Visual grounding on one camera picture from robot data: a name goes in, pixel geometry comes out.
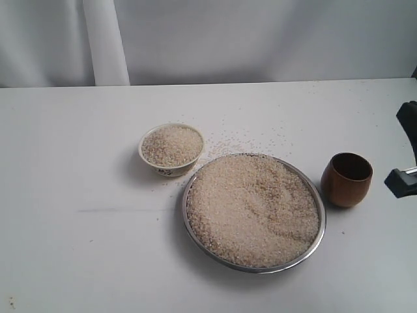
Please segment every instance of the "plate of rice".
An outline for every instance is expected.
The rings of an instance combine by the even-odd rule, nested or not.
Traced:
[[[201,250],[248,273],[301,263],[326,228],[314,184],[294,166],[253,153],[222,156],[198,170],[185,188],[182,214]]]

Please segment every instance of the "rice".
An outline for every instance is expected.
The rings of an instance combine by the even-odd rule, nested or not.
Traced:
[[[295,259],[319,231],[315,201],[301,178],[263,155],[229,155],[203,167],[187,215],[206,248],[248,267]]]
[[[143,140],[143,157],[164,168],[185,165],[198,157],[203,139],[194,129],[169,125],[159,128]]]

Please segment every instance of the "white table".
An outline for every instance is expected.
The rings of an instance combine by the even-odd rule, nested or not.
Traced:
[[[413,99],[411,78],[0,89],[0,312],[11,301],[30,313],[414,312],[417,198],[383,183],[415,166],[395,118]],[[354,209],[327,207],[303,264],[233,271],[183,229],[177,199],[191,174],[167,180],[140,163],[140,137],[168,121],[206,136],[200,165],[260,151],[317,183],[332,155],[352,151],[372,163],[371,189]]]

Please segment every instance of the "bowl of rice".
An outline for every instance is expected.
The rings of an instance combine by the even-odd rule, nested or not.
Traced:
[[[186,174],[203,150],[203,135],[194,127],[178,123],[154,127],[141,138],[138,147],[142,160],[167,177]]]
[[[248,273],[276,273],[319,246],[326,211],[314,184],[273,156],[239,153],[200,168],[182,198],[185,228],[208,256]]]

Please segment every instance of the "cup rim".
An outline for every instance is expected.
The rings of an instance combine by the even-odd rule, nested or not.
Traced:
[[[153,132],[156,132],[157,130],[159,130],[159,129],[161,129],[161,128],[164,128],[164,127],[168,127],[168,126],[181,126],[181,127],[189,128],[189,129],[192,129],[192,130],[194,130],[196,133],[198,133],[198,134],[199,134],[199,136],[200,136],[200,138],[201,138],[201,142],[203,143],[203,144],[202,144],[202,146],[201,146],[201,150],[200,150],[199,154],[198,154],[195,158],[193,158],[191,161],[189,161],[188,163],[185,163],[185,164],[182,164],[182,165],[179,165],[179,166],[173,166],[173,167],[167,168],[167,167],[164,167],[164,166],[159,166],[159,165],[156,165],[156,164],[150,163],[150,162],[149,162],[149,161],[145,158],[145,156],[143,155],[143,153],[142,153],[142,145],[143,145],[143,141],[145,140],[145,138],[146,138],[147,136],[149,136],[150,134],[152,134]],[[188,166],[188,165],[190,165],[190,164],[193,164],[195,161],[197,161],[197,160],[198,160],[198,158],[199,158],[199,157],[201,157],[201,155],[203,154],[203,151],[204,151],[204,146],[205,146],[205,144],[204,144],[204,137],[203,137],[202,133],[201,133],[198,129],[194,128],[193,126],[190,126],[190,125],[187,125],[187,124],[182,124],[182,123],[165,123],[165,124],[162,124],[162,125],[155,126],[154,128],[152,128],[152,129],[148,130],[148,131],[147,131],[147,132],[146,132],[146,133],[142,136],[142,138],[140,139],[140,141],[139,141],[139,145],[138,145],[138,147],[137,147],[137,151],[138,151],[139,156],[141,157],[141,159],[142,159],[142,160],[143,160],[146,164],[148,164],[148,165],[152,166],[153,168],[158,168],[158,169],[161,169],[161,170],[177,170],[177,169],[180,169],[180,168],[184,168],[184,167],[186,167],[186,166]]]
[[[335,169],[334,164],[333,164],[334,159],[335,159],[336,157],[340,156],[340,155],[354,155],[354,156],[356,156],[356,157],[358,157],[358,158],[362,159],[363,161],[365,161],[365,163],[367,164],[367,166],[368,166],[368,168],[369,168],[369,171],[370,171],[369,175],[368,175],[366,178],[364,178],[364,179],[351,179],[351,178],[348,178],[348,177],[346,177],[346,176],[344,176],[344,175],[340,174],[340,172],[339,172],[339,171],[337,171],[337,169]],[[348,180],[348,181],[354,181],[354,182],[368,181],[368,180],[370,180],[370,179],[372,178],[372,175],[373,175],[373,168],[372,168],[371,163],[369,163],[369,161],[368,161],[368,160],[366,160],[364,157],[362,157],[362,156],[360,156],[360,155],[357,155],[356,153],[353,153],[353,152],[340,152],[340,153],[335,154],[335,155],[334,155],[334,156],[332,156],[332,158],[330,159],[330,166],[332,167],[332,169],[334,170],[334,172],[335,172],[338,176],[340,176],[340,177],[342,177],[343,179],[346,179],[346,180]]]

